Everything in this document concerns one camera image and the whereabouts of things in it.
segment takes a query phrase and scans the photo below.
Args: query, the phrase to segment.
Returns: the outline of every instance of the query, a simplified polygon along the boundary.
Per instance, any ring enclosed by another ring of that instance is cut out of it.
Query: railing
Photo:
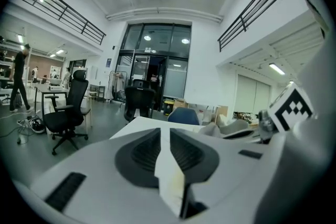
[[[22,0],[101,45],[106,34],[63,0]]]
[[[252,0],[235,21],[218,39],[219,51],[235,39],[241,32],[247,31],[250,26],[260,15],[262,15],[277,0]]]

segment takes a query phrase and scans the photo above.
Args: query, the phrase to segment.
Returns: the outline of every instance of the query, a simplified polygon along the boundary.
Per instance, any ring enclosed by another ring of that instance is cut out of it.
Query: blue chair
[[[168,117],[169,122],[199,125],[196,111],[187,108],[176,108]]]

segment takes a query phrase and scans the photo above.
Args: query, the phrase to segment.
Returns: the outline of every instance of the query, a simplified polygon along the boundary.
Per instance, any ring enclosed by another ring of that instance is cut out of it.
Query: cardboard box
[[[216,119],[215,119],[215,124],[218,125],[218,123],[220,123],[221,121],[221,117],[219,115],[224,115],[227,117],[227,111],[228,111],[228,107],[227,106],[219,106],[217,108],[217,112],[216,112]]]
[[[184,101],[184,99],[176,99],[173,105],[173,111],[176,108],[187,108],[188,104]]]

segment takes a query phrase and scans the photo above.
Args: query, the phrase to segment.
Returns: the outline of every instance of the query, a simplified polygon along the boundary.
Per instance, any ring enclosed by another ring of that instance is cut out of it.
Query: black pants
[[[23,81],[22,78],[14,78],[14,86],[13,86],[13,90],[12,90],[12,95],[10,96],[10,104],[9,104],[9,110],[14,110],[14,99],[16,97],[17,94],[17,90],[20,90],[23,102],[26,106],[26,109],[30,108],[30,105],[28,104],[27,101],[27,94],[26,94],[26,89],[25,86],[23,85]]]

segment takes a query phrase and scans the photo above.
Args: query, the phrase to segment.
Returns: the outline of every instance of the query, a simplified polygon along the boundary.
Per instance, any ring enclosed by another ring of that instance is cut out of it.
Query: trash bin
[[[163,102],[163,114],[168,116],[173,111],[174,101],[172,100],[164,100]]]

